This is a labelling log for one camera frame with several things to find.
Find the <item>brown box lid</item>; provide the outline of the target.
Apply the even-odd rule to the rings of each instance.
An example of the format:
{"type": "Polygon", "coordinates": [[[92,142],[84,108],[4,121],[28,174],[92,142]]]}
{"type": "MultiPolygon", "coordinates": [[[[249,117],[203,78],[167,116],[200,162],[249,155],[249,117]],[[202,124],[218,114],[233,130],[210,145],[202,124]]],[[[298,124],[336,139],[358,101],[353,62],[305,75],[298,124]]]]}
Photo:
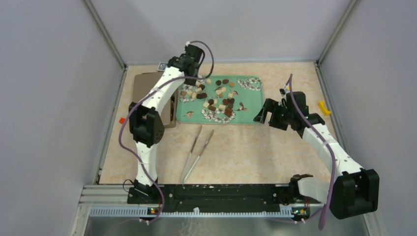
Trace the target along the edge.
{"type": "Polygon", "coordinates": [[[163,72],[148,72],[134,77],[132,102],[137,103],[156,85],[163,72]]]}

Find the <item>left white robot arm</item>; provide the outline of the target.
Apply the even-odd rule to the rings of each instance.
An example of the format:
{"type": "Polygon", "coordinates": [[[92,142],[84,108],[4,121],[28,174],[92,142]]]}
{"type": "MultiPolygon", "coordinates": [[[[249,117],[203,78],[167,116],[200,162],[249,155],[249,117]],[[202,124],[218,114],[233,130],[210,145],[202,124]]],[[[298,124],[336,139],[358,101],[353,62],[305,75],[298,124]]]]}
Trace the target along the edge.
{"type": "Polygon", "coordinates": [[[205,52],[198,46],[187,43],[185,52],[172,57],[143,102],[132,103],[129,107],[129,130],[137,148],[138,172],[134,189],[145,203],[157,199],[156,149],[162,140],[165,127],[161,118],[162,110],[182,84],[195,85],[201,61],[205,52]]]}

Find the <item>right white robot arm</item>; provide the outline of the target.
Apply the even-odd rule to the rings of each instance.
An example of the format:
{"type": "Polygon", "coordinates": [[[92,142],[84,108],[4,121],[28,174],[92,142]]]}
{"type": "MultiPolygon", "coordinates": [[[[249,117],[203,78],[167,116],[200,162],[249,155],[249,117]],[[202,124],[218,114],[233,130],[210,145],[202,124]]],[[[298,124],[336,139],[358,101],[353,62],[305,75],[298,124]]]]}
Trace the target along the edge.
{"type": "Polygon", "coordinates": [[[380,177],[374,169],[356,162],[332,136],[324,119],[310,113],[306,95],[292,91],[290,85],[280,89],[281,100],[266,99],[254,121],[265,123],[271,114],[270,127],[291,128],[316,152],[330,173],[326,182],[304,174],[294,176],[289,198],[301,203],[307,197],[324,204],[321,220],[332,213],[337,219],[375,212],[379,203],[380,177]]]}

